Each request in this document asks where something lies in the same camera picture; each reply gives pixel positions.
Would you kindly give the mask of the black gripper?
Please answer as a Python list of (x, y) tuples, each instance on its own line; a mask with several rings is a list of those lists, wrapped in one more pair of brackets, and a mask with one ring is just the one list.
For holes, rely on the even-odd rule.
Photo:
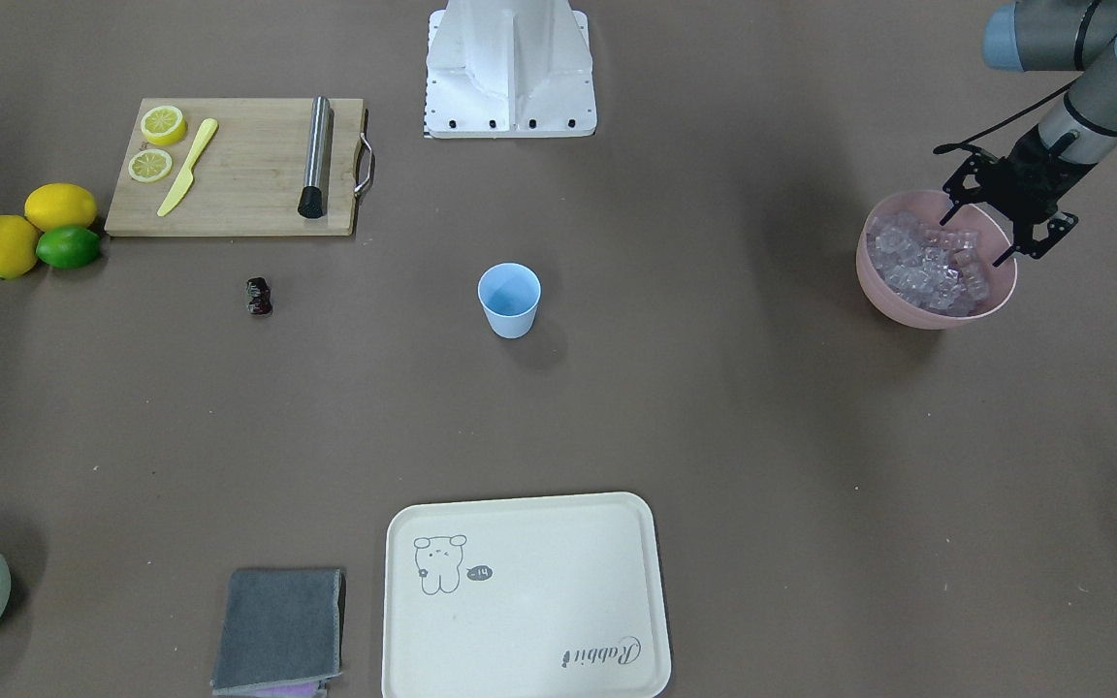
[(971, 143), (937, 145), (936, 155), (954, 150), (968, 154), (942, 187), (949, 209), (941, 217), (941, 226), (948, 224), (963, 205), (986, 204), (1011, 222), (1011, 245), (994, 258), (994, 269), (1016, 255), (1046, 256), (1080, 221), (1059, 209), (1060, 200), (1095, 168), (1065, 159), (1075, 142), (1076, 133), (1068, 132), (1047, 145), (1035, 127), (1019, 138), (1008, 156)]

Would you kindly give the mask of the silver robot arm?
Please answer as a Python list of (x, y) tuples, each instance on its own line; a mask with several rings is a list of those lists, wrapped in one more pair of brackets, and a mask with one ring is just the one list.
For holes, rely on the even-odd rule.
[(949, 212), (986, 204), (1012, 224), (1003, 258), (1041, 258), (1077, 224), (1059, 202), (1117, 147), (1117, 1), (1014, 1), (990, 16), (985, 65), (1003, 71), (1075, 71), (1043, 97), (1046, 115), (1006, 156), (975, 138), (936, 146), (966, 153), (943, 185)]

